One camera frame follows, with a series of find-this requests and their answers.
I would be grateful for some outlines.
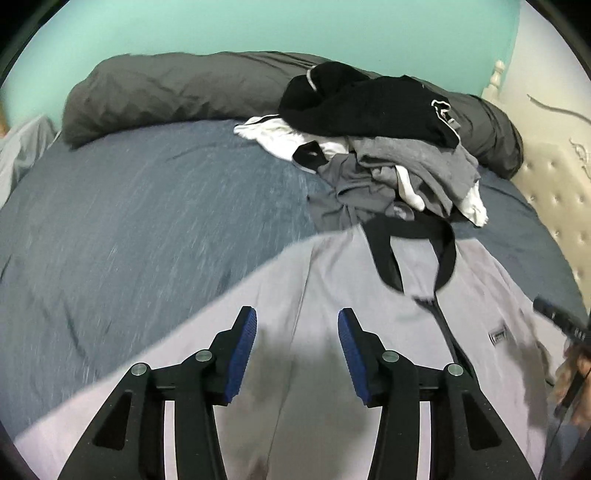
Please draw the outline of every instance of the white bedpost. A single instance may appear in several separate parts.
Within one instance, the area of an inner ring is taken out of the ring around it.
[[[495,71],[493,72],[489,84],[482,91],[481,97],[490,103],[497,103],[499,101],[499,90],[501,88],[501,77],[505,71],[505,64],[497,60],[495,62]]]

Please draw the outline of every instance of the blue gripper pad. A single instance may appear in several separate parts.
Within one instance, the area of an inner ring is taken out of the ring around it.
[[[228,380],[224,390],[224,400],[228,403],[238,395],[244,372],[246,371],[246,364],[251,356],[252,345],[256,337],[256,311],[252,307],[248,307],[246,320],[242,326],[242,331],[236,348],[232,352],[230,362],[228,363]]]
[[[355,343],[352,324],[349,321],[346,310],[352,312],[350,309],[339,312],[338,327],[340,344],[345,354],[345,360],[347,360],[347,367],[349,367],[349,375],[351,375],[355,393],[363,401],[363,404],[367,405],[371,400],[368,389],[367,370],[363,364],[361,352]]]

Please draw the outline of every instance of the pile of clothes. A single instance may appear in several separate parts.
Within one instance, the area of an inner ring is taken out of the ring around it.
[[[234,132],[333,187],[309,197],[320,231],[376,213],[412,215],[406,205],[442,218],[456,207],[483,226],[478,161],[451,110],[448,98],[411,77],[371,78],[328,61],[291,80],[278,115],[253,117]]]

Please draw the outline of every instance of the triangular cutout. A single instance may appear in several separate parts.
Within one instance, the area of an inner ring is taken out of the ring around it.
[[[130,408],[131,393],[124,393],[111,410],[99,433],[96,434],[93,443],[97,447],[123,450]]]
[[[501,445],[501,439],[495,428],[488,421],[472,395],[464,393],[462,400],[468,426],[468,439],[472,450],[484,450]]]

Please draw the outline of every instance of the gray comforter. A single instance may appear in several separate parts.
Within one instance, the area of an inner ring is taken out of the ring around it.
[[[0,419],[32,422],[163,338],[286,245],[328,186],[232,133],[149,127],[57,141],[0,210]],[[476,234],[530,297],[579,313],[570,269],[511,183],[484,174]]]

